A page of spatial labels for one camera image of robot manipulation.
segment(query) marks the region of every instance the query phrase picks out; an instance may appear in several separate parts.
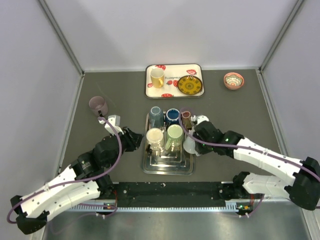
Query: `transparent cup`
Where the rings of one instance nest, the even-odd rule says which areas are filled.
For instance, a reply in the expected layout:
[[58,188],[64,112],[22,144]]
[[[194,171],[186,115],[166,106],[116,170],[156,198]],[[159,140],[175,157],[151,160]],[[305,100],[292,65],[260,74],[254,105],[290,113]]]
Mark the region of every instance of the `transparent cup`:
[[103,117],[108,113],[108,106],[106,100],[102,96],[94,96],[89,101],[91,111],[97,117]]

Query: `light green mug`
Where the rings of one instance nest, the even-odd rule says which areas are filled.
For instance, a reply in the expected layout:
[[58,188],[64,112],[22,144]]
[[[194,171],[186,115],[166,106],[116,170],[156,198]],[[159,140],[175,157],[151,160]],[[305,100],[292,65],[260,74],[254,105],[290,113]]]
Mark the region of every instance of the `light green mug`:
[[184,139],[184,131],[181,126],[173,124],[168,127],[166,130],[166,144],[164,149],[168,150],[169,148],[176,148],[182,144]]

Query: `stainless steel tray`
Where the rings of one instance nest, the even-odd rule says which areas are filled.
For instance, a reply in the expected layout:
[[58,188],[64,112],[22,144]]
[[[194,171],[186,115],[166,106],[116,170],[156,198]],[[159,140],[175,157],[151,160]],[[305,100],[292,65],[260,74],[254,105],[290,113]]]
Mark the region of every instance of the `stainless steel tray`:
[[[145,136],[150,129],[149,114],[146,115]],[[167,142],[166,126],[161,128],[165,142]],[[147,174],[162,175],[191,175],[195,171],[195,158],[193,154],[187,153],[183,145],[177,148],[165,150],[164,148],[148,153],[148,143],[145,140],[142,159],[142,169]]]

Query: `white wall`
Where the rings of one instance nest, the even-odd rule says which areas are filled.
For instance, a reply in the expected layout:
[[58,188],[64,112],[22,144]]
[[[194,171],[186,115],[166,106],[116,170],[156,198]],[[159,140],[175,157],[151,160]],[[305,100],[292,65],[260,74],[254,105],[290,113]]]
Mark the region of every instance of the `white wall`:
[[320,161],[320,1],[307,0],[265,70],[289,152]]
[[86,71],[250,68],[297,0],[46,0]]
[[80,77],[36,0],[0,5],[0,239],[23,240],[10,198],[53,177]]

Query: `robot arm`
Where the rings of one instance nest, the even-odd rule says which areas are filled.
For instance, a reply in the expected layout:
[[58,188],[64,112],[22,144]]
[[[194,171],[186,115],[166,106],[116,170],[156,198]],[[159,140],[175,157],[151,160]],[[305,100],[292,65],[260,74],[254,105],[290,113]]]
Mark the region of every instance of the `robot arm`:
[[[129,128],[120,128],[115,124],[121,145],[122,154],[133,152],[140,146],[143,135],[132,132]],[[109,135],[98,142],[93,150],[81,154],[56,178],[44,186],[25,196],[15,196],[11,199],[11,205],[15,206],[27,197],[41,190],[44,192],[23,202],[14,211],[18,214],[16,223],[24,234],[31,234],[41,229],[55,216],[76,206],[82,202],[107,198],[113,191],[113,182],[109,175],[104,175],[95,180],[87,182],[76,182],[62,184],[51,188],[51,186],[75,180],[85,180],[102,174],[105,168],[111,167],[119,155],[119,143],[115,135]]]
[[206,120],[197,117],[197,125],[194,127],[193,137],[201,141],[213,144],[233,145],[236,147],[210,146],[195,142],[194,151],[197,155],[215,152],[230,158],[253,164],[274,176],[260,176],[249,172],[241,172],[233,179],[235,188],[243,188],[250,194],[268,194],[290,199],[293,203],[307,210],[316,209],[320,199],[320,183],[310,174],[297,166],[285,161],[279,161],[271,156],[283,158],[305,167],[320,176],[319,163],[307,157],[306,160],[283,156],[256,143],[234,131],[222,133],[219,129]]

